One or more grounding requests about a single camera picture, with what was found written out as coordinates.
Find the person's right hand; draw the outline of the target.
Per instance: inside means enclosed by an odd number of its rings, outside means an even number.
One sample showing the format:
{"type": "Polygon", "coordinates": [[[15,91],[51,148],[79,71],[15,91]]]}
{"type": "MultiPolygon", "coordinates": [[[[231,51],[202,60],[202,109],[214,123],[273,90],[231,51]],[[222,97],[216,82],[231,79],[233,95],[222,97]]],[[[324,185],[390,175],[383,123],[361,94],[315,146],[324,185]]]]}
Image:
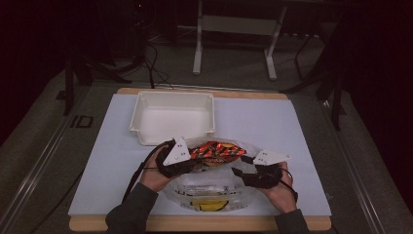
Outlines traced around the person's right hand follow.
{"type": "Polygon", "coordinates": [[[281,162],[282,182],[277,186],[263,189],[259,188],[271,202],[271,204],[281,213],[289,213],[297,209],[296,201],[291,190],[293,179],[288,173],[288,165],[286,162],[281,162]]]}

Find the white plastic bin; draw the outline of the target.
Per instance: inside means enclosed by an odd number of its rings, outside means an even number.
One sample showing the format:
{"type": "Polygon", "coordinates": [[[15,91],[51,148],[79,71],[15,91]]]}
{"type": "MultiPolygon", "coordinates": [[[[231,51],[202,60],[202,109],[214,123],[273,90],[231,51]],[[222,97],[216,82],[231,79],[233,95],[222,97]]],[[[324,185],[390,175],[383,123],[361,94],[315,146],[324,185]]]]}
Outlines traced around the white plastic bin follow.
{"type": "Polygon", "coordinates": [[[130,131],[143,145],[215,132],[214,97],[205,93],[139,92],[130,131]]]}

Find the person's left hand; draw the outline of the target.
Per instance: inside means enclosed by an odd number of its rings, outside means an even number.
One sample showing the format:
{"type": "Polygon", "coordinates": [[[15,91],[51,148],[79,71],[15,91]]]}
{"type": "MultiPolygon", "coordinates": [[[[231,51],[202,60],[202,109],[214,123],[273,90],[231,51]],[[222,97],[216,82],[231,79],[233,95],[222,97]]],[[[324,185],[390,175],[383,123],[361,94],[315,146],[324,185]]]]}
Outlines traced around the person's left hand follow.
{"type": "Polygon", "coordinates": [[[159,172],[155,155],[147,161],[139,180],[141,184],[155,192],[161,191],[171,181],[173,181],[173,177],[168,178],[159,172]]]}

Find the clear plastic bag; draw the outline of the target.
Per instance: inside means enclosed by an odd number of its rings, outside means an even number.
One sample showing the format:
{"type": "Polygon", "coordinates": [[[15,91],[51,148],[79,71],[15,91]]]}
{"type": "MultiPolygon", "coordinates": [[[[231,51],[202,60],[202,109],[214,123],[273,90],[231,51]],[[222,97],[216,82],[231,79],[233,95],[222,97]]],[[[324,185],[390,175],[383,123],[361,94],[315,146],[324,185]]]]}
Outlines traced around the clear plastic bag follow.
{"type": "MultiPolygon", "coordinates": [[[[260,151],[258,146],[251,143],[227,138],[197,137],[185,141],[189,150],[208,141],[220,141],[242,147],[246,150],[245,156],[251,158],[260,151]]],[[[240,157],[232,163],[207,171],[174,176],[165,190],[166,196],[180,207],[195,212],[232,212],[244,209],[253,203],[257,190],[246,186],[240,177],[235,176],[233,168],[245,174],[256,172],[252,163],[245,163],[240,157]]]]}

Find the metal floor rail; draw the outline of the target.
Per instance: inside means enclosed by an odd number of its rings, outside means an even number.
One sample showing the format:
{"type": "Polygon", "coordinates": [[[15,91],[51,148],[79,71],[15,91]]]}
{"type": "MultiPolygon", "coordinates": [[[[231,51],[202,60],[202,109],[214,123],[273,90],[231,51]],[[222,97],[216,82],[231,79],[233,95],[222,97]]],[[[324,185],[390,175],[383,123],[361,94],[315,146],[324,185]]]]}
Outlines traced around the metal floor rail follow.
{"type": "Polygon", "coordinates": [[[10,232],[82,101],[36,100],[0,147],[0,234],[10,232]]]}
{"type": "Polygon", "coordinates": [[[355,191],[355,194],[357,196],[357,200],[364,213],[372,234],[385,234],[384,226],[380,218],[378,217],[376,209],[374,208],[370,196],[362,182],[362,179],[360,178],[359,172],[357,170],[357,165],[353,161],[352,155],[347,148],[346,142],[344,141],[341,133],[336,130],[331,122],[330,114],[332,111],[332,106],[327,100],[321,101],[319,105],[321,112],[323,113],[323,116],[327,121],[327,125],[332,131],[332,135],[336,141],[339,154],[343,157],[345,171],[349,177],[353,190],[355,191]]]}

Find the black tripod stand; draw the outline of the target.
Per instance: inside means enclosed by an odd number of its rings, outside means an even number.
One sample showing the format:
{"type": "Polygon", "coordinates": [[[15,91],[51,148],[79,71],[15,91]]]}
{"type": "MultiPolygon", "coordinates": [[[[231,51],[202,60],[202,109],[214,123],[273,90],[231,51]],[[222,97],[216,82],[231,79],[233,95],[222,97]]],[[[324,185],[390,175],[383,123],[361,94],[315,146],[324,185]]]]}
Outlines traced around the black tripod stand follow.
{"type": "Polygon", "coordinates": [[[130,82],[87,56],[69,55],[65,61],[65,90],[62,92],[62,98],[65,100],[65,115],[74,106],[74,78],[77,78],[82,85],[90,86],[94,81],[92,70],[118,83],[130,82]]]}

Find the pale blue table sheet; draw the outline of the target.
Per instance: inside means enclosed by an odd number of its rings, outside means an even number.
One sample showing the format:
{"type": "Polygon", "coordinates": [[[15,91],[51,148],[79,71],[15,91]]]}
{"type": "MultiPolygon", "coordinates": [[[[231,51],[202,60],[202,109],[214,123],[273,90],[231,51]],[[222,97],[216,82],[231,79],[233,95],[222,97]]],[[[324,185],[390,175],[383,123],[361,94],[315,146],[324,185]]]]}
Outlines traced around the pale blue table sheet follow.
{"type": "MultiPolygon", "coordinates": [[[[152,150],[129,130],[136,101],[136,95],[112,98],[69,215],[106,215],[121,203],[133,173],[152,150]]],[[[304,215],[331,215],[291,101],[217,97],[214,111],[217,137],[291,156],[288,170],[304,215]]]]}

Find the red orange snack packet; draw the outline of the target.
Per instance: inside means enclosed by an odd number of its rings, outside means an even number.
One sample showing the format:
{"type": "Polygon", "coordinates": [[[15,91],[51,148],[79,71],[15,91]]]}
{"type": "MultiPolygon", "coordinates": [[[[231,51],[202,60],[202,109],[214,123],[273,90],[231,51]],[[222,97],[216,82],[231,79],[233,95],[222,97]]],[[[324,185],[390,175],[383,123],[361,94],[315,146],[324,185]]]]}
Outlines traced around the red orange snack packet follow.
{"type": "Polygon", "coordinates": [[[208,141],[189,150],[191,159],[197,163],[203,163],[204,171],[232,163],[246,154],[242,147],[220,141],[208,141]]]}

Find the white metal stand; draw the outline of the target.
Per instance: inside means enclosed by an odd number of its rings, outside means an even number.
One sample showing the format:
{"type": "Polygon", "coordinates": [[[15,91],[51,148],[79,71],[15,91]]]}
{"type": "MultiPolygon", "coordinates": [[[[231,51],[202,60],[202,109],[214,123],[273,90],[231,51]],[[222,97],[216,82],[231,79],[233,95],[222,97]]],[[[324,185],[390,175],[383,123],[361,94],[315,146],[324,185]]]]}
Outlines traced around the white metal stand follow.
{"type": "Polygon", "coordinates": [[[273,60],[273,53],[280,37],[286,11],[286,6],[281,7],[277,19],[221,17],[214,15],[205,15],[203,13],[203,0],[198,0],[197,41],[192,70],[193,74],[199,75],[201,73],[203,57],[203,32],[214,31],[271,36],[272,41],[269,47],[264,50],[264,57],[269,79],[272,81],[277,80],[278,75],[273,60]]]}

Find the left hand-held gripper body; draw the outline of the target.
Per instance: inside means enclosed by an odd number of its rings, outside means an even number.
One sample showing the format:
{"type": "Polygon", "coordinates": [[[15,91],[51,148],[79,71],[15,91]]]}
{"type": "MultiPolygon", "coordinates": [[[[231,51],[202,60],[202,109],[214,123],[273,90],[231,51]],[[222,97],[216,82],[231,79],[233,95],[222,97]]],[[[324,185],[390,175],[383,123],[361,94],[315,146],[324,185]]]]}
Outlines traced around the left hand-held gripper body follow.
{"type": "Polygon", "coordinates": [[[167,142],[156,158],[159,172],[168,178],[190,173],[195,167],[184,138],[167,142]]]}

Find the black metal stand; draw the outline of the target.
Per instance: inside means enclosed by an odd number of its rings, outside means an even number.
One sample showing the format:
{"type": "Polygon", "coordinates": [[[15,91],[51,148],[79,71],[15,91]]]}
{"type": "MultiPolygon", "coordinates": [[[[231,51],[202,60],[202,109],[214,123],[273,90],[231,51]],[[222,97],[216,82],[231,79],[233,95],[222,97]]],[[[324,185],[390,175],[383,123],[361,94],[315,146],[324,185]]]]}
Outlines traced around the black metal stand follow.
{"type": "Polygon", "coordinates": [[[343,70],[341,68],[334,68],[331,59],[328,58],[328,52],[331,49],[329,45],[330,39],[334,35],[334,31],[337,22],[320,22],[317,26],[318,36],[321,42],[324,44],[324,48],[314,65],[314,67],[307,73],[306,76],[302,76],[300,65],[298,62],[298,56],[310,41],[307,38],[304,44],[300,47],[298,52],[294,56],[294,64],[297,69],[298,75],[302,80],[301,83],[284,90],[281,90],[282,94],[294,94],[312,86],[313,84],[320,82],[319,88],[316,91],[316,97],[318,100],[327,102],[329,98],[332,98],[332,102],[329,107],[331,110],[331,122],[337,131],[340,130],[339,117],[341,113],[341,99],[343,91],[343,70]]]}

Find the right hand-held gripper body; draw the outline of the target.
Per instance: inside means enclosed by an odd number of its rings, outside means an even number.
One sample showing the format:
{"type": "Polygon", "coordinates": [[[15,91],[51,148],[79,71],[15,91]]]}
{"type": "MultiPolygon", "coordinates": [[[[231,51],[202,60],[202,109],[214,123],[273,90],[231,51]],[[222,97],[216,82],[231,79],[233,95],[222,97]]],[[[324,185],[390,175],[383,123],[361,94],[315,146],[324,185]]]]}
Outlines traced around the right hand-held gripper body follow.
{"type": "Polygon", "coordinates": [[[256,173],[252,176],[251,185],[257,188],[272,188],[282,179],[281,162],[289,160],[291,156],[262,149],[252,160],[256,173]]]}

